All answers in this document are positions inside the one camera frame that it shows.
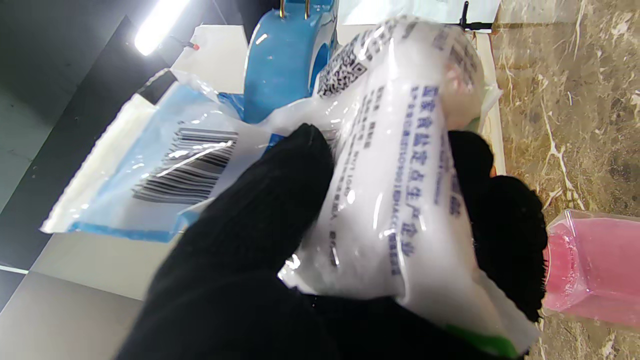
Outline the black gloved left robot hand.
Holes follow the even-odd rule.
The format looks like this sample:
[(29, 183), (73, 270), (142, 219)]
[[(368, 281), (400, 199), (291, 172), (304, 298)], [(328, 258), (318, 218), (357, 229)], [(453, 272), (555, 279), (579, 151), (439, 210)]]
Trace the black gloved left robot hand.
[[(490, 175), (482, 137), (448, 133), (475, 253), (531, 322), (546, 294), (543, 205)], [(302, 124), (208, 205), (158, 269), (117, 360), (491, 360), (391, 298), (350, 300), (287, 287), (279, 270), (318, 216), (330, 146)]]

